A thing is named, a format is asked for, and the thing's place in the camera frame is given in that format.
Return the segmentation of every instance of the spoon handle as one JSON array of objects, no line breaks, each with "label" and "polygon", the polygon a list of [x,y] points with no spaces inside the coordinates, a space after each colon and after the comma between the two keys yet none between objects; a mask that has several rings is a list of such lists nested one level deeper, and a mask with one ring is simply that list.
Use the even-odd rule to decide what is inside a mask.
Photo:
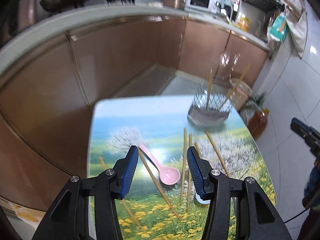
[{"label": "spoon handle", "polygon": [[144,144],[139,144],[139,148],[143,151],[143,153],[148,157],[148,159],[153,163],[153,165],[158,169],[163,166],[152,154],[149,152],[147,147]]}]

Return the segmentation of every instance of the trash can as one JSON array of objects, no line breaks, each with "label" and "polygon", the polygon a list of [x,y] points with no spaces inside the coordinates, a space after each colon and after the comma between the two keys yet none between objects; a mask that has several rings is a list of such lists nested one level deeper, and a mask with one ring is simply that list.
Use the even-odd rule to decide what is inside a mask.
[{"label": "trash can", "polygon": [[[237,78],[231,78],[230,79],[231,86],[234,87],[237,84],[238,80],[239,79]],[[239,111],[241,107],[244,105],[244,103],[248,100],[248,98],[252,97],[252,90],[246,83],[241,81],[235,91],[234,96],[235,96],[234,102],[236,102],[234,105],[234,108],[237,111]]]}]

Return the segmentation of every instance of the pink spoon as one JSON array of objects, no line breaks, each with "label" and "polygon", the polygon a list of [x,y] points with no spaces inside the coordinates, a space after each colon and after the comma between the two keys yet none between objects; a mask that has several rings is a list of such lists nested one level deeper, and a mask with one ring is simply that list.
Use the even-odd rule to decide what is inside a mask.
[{"label": "pink spoon", "polygon": [[159,171],[159,178],[163,184],[173,185],[179,181],[180,172],[176,168],[162,165],[143,144],[139,144],[139,148],[148,156],[153,165],[157,168]]}]

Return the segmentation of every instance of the white countertop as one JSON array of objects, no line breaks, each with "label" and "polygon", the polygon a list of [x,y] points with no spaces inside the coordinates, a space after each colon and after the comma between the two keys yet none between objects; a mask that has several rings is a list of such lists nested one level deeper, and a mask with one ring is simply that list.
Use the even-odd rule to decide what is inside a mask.
[{"label": "white countertop", "polygon": [[77,8],[57,14],[29,27],[22,33],[18,34],[0,49],[0,74],[2,74],[14,61],[22,57],[34,47],[65,31],[97,21],[136,15],[187,16],[191,19],[204,21],[209,24],[220,25],[226,29],[238,33],[247,40],[268,50],[268,44],[252,34],[242,31],[220,20],[213,19],[212,17],[196,15],[169,7],[148,6],[141,4],[135,6],[110,7],[109,5],[103,4]]}]

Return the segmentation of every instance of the copper pot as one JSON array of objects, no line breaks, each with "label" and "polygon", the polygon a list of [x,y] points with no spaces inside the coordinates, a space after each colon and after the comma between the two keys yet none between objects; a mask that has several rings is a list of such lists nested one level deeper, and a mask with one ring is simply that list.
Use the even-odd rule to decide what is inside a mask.
[{"label": "copper pot", "polygon": [[164,6],[173,7],[175,9],[184,9],[186,0],[161,0]]}]

